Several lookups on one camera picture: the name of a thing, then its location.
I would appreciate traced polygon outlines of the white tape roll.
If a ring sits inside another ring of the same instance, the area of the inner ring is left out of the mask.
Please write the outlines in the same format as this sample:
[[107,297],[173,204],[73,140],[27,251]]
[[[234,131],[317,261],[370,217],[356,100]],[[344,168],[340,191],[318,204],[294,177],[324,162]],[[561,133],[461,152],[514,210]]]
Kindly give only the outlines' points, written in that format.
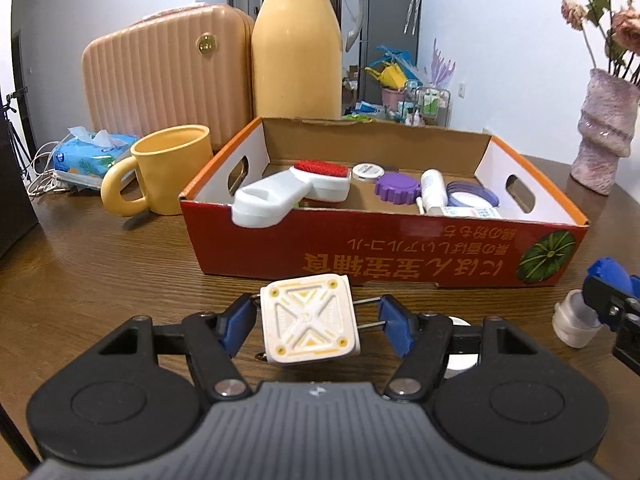
[[580,289],[571,290],[555,304],[552,327],[560,341],[574,349],[585,348],[602,327],[597,312],[586,305]]

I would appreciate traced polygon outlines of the cream square plug adapter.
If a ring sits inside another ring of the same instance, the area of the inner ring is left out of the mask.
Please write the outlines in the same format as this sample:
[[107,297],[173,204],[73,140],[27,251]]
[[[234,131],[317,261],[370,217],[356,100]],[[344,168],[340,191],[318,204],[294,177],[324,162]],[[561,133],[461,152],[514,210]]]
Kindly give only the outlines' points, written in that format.
[[360,333],[383,321],[359,324],[346,275],[314,274],[272,282],[256,299],[262,320],[264,359],[279,366],[356,356]]

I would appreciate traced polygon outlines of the red white lint brush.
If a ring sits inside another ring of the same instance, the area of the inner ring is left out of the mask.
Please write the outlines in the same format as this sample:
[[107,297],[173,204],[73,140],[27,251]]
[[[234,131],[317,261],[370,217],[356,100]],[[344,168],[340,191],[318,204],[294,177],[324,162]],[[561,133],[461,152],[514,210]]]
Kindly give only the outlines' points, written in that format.
[[299,160],[235,192],[231,219],[247,229],[280,223],[301,200],[341,203],[346,200],[352,173],[346,166],[321,160]]

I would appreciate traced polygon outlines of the white spray bottle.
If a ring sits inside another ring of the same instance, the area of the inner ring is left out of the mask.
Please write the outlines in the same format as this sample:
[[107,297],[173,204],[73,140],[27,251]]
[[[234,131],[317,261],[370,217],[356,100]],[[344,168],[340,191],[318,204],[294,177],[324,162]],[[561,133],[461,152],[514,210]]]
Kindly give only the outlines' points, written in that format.
[[437,169],[425,170],[420,179],[420,194],[416,196],[420,214],[428,214],[432,209],[442,209],[447,204],[444,177]]

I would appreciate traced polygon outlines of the purple scalloped lid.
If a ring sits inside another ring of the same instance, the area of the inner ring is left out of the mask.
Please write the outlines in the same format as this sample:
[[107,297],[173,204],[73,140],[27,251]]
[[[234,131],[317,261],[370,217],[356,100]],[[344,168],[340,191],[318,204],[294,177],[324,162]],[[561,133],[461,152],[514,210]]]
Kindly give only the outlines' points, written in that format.
[[389,171],[376,180],[374,194],[383,202],[411,205],[421,195],[421,185],[408,174]]

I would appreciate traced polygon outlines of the blue transparent jar lid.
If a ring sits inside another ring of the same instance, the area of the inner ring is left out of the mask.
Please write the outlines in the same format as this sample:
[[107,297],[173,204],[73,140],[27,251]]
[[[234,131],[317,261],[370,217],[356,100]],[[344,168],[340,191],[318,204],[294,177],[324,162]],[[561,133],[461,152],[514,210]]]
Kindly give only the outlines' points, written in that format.
[[477,182],[451,181],[446,185],[450,207],[497,208],[500,200],[489,188]]

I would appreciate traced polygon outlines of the small white round disc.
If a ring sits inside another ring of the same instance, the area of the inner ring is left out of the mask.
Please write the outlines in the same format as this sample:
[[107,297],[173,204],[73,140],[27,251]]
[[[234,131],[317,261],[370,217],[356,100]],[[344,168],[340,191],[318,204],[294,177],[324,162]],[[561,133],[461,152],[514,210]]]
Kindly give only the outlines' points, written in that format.
[[373,162],[360,162],[352,167],[352,177],[358,181],[375,182],[384,174],[384,168]]

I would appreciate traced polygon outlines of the red cardboard box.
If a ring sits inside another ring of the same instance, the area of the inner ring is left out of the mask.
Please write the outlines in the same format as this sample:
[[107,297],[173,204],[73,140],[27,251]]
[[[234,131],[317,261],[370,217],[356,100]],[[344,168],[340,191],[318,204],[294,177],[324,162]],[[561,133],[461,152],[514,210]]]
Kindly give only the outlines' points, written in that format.
[[[429,169],[498,197],[494,218],[430,216],[381,200],[353,180],[343,203],[306,203],[265,229],[234,224],[230,176],[253,183],[301,160],[362,162],[418,178]],[[257,118],[182,191],[181,209],[203,272],[275,281],[345,274],[367,282],[446,288],[547,286],[559,281],[587,217],[538,168],[486,133],[391,122]]]

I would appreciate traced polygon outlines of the pink textured vase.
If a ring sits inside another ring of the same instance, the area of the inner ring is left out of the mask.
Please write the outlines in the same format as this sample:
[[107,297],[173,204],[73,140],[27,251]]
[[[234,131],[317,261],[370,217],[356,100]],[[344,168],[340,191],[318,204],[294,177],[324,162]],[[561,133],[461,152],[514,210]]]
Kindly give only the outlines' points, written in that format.
[[608,196],[618,163],[628,158],[638,117],[639,88],[593,68],[577,130],[582,136],[570,176],[585,188]]

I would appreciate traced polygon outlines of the yellow mug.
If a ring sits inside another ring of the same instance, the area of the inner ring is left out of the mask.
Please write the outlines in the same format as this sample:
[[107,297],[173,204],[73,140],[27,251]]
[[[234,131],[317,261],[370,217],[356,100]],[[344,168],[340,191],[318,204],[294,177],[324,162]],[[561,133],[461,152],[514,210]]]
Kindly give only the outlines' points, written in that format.
[[[132,217],[147,210],[160,216],[181,214],[179,196],[213,158],[209,128],[185,125],[158,130],[144,136],[130,148],[130,155],[115,162],[101,184],[106,211]],[[125,200],[122,179],[134,172],[141,197]]]

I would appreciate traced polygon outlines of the blue tissue pack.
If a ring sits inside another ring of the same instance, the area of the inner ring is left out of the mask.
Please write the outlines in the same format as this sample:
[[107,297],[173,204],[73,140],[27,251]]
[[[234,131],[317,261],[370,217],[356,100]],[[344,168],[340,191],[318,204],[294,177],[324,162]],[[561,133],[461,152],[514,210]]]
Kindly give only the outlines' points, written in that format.
[[132,134],[105,129],[69,128],[68,136],[53,149],[53,173],[59,181],[99,191],[107,171],[130,155],[137,140]]

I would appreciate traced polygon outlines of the dried pink roses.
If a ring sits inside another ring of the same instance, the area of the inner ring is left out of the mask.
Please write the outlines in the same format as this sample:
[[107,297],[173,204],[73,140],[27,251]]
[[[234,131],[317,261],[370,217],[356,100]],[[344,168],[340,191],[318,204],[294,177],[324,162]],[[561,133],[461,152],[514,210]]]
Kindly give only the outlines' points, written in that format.
[[599,67],[589,39],[592,26],[602,39],[605,73],[639,87],[639,0],[561,0],[562,19],[582,35],[591,67]]

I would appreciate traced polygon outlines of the yellow watering can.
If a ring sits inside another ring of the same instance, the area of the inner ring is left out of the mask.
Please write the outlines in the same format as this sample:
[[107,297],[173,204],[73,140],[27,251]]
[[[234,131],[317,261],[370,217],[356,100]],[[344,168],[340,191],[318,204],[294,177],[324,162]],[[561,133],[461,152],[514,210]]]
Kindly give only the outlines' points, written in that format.
[[407,76],[397,63],[384,62],[384,68],[380,72],[369,66],[364,71],[382,87],[390,90],[402,90],[407,83]]

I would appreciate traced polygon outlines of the yellow thermos jug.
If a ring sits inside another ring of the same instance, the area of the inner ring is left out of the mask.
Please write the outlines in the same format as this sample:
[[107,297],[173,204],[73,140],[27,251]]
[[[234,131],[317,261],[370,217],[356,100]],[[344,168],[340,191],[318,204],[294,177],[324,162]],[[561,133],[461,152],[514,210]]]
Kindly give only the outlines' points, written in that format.
[[[366,0],[358,0],[360,8]],[[262,118],[342,117],[342,56],[363,17],[342,36],[330,0],[264,0],[252,32],[255,114]]]

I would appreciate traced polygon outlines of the grey refrigerator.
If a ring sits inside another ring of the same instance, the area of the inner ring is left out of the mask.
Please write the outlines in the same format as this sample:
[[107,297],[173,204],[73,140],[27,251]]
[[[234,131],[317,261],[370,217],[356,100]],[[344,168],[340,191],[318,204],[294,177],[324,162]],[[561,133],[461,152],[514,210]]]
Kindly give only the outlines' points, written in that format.
[[412,32],[413,25],[404,32],[409,3],[410,0],[366,0],[359,44],[359,101],[382,103],[380,84],[363,70],[366,66],[380,69],[376,62],[384,51],[378,47],[407,51],[411,61],[416,62],[419,33]]

